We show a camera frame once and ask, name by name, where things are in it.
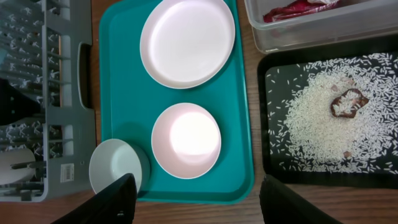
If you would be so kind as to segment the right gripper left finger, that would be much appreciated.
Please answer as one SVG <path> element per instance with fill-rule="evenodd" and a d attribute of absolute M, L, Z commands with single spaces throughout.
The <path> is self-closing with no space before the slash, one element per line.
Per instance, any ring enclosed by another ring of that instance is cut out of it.
<path fill-rule="evenodd" d="M 134 219 L 137 187 L 134 175 L 127 173 L 98 192 L 70 213 L 55 220 L 56 224 L 131 224 Z"/>

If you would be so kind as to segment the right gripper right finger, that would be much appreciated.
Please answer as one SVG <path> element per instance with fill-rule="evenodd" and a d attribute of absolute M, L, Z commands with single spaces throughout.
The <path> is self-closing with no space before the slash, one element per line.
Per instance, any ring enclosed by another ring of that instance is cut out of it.
<path fill-rule="evenodd" d="M 341 224 L 269 174 L 259 198 L 266 224 Z"/>

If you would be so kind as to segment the white rice grains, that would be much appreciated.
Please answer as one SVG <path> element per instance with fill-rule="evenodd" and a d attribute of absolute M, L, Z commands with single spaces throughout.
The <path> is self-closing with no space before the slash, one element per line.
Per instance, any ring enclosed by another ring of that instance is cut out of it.
<path fill-rule="evenodd" d="M 276 169 L 397 174 L 397 53 L 373 53 L 268 69 L 265 106 Z M 352 119 L 331 114 L 350 88 L 369 99 Z"/>

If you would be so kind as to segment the small white bowl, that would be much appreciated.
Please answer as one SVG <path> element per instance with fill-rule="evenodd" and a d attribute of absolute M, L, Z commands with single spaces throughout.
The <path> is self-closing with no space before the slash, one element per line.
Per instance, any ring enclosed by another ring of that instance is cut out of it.
<path fill-rule="evenodd" d="M 164 110 L 152 128 L 151 146 L 161 168 L 179 179 L 209 172 L 221 152 L 221 132 L 214 117 L 193 103 Z"/>

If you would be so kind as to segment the white paper cup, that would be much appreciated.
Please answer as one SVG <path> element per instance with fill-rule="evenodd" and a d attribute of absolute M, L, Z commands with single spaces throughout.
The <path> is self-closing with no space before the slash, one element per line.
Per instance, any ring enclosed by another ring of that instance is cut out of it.
<path fill-rule="evenodd" d="M 35 170 L 28 168 L 27 163 L 35 162 L 30 149 L 15 149 L 1 153 L 1 185 L 24 182 L 33 178 Z"/>

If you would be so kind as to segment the brown food scrap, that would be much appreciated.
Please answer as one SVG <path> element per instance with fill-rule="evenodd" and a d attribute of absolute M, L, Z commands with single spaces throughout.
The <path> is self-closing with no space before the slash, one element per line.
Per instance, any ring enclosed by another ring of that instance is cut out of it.
<path fill-rule="evenodd" d="M 359 109 L 367 105 L 369 99 L 356 88 L 350 88 L 341 96 L 335 98 L 331 105 L 331 114 L 337 118 L 352 119 Z"/>

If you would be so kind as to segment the red snack wrapper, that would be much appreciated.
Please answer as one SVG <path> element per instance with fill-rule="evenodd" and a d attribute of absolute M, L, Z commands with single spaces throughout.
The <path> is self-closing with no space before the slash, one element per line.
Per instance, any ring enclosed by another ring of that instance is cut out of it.
<path fill-rule="evenodd" d="M 339 3 L 340 1 L 332 4 L 314 4 L 308 2 L 308 0 L 296 0 L 287 6 L 272 9 L 267 14 L 263 15 L 263 21 L 265 23 L 271 23 L 328 11 L 336 8 Z"/>

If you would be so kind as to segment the white tissue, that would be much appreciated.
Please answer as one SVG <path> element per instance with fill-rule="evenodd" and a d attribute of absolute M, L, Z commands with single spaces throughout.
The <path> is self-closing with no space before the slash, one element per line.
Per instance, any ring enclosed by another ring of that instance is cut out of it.
<path fill-rule="evenodd" d="M 332 4 L 338 1 L 339 0 L 308 0 L 308 2 L 312 2 L 314 4 Z"/>

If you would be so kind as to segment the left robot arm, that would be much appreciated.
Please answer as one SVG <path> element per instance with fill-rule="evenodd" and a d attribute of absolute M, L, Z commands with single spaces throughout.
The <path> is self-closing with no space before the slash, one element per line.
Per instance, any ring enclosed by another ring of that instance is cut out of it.
<path fill-rule="evenodd" d="M 40 113 L 41 105 L 1 79 L 1 126 Z"/>

